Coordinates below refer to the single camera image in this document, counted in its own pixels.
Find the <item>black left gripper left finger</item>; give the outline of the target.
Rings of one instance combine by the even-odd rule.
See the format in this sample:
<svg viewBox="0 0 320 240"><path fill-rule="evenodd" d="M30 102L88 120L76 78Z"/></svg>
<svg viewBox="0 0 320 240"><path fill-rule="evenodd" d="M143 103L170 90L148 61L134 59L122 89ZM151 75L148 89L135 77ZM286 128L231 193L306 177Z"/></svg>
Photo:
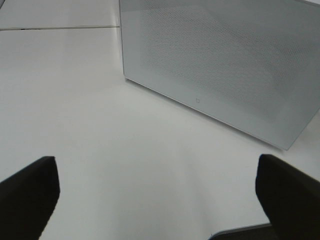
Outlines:
<svg viewBox="0 0 320 240"><path fill-rule="evenodd" d="M0 238L38 240L60 197L56 159L44 156L0 183Z"/></svg>

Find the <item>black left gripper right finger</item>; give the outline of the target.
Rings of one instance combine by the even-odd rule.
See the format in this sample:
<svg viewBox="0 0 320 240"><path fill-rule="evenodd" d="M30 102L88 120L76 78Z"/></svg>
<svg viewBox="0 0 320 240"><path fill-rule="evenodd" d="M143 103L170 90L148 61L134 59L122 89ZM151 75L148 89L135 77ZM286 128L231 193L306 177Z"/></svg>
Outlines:
<svg viewBox="0 0 320 240"><path fill-rule="evenodd" d="M320 183L271 154L258 160L255 193L281 240L320 238Z"/></svg>

